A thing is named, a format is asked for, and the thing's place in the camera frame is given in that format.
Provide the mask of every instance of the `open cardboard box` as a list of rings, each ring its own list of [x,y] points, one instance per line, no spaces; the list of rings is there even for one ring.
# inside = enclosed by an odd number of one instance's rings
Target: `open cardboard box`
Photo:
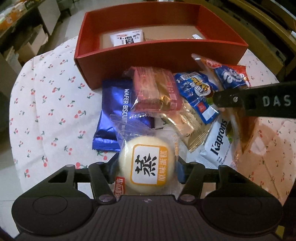
[[[146,41],[113,47],[110,34],[142,29]],[[193,39],[197,34],[202,39]],[[140,2],[87,12],[74,60],[91,89],[131,66],[196,70],[192,53],[236,65],[248,45],[214,13],[197,4]]]

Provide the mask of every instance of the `red square on package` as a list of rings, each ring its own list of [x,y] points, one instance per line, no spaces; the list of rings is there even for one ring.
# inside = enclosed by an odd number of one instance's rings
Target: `red square on package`
[[[198,109],[199,109],[199,111],[200,111],[201,113],[203,113],[203,112],[206,110],[206,107],[205,107],[205,105],[204,105],[203,102],[199,102],[199,103],[197,104],[197,107],[198,107]]]

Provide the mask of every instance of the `floor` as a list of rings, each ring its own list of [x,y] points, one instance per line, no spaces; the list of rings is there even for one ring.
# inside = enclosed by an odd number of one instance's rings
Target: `floor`
[[[72,16],[63,13],[63,22],[58,22],[44,52],[50,51],[78,35],[80,26],[87,11],[112,5],[137,2],[138,0],[79,0],[71,7]],[[14,200],[22,194],[20,181],[13,163],[9,143],[8,130],[0,133],[0,227],[12,237],[18,235],[18,230],[11,216]]]

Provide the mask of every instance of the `gold snack package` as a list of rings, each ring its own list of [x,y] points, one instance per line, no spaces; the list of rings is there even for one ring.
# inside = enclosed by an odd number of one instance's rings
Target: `gold snack package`
[[[180,112],[162,114],[166,123],[174,126],[189,152],[193,152],[207,137],[211,124],[205,125],[192,106],[183,99]]]

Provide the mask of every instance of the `tablecloth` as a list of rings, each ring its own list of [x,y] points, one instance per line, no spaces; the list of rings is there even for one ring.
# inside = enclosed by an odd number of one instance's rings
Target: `tablecloth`
[[[91,148],[102,92],[92,91],[79,73],[73,60],[76,41],[28,61],[14,84],[10,141],[24,192],[66,164],[87,168],[113,156]],[[252,86],[278,82],[250,50],[239,64],[247,67]],[[295,180],[295,142],[294,120],[259,118],[237,170],[283,204]]]

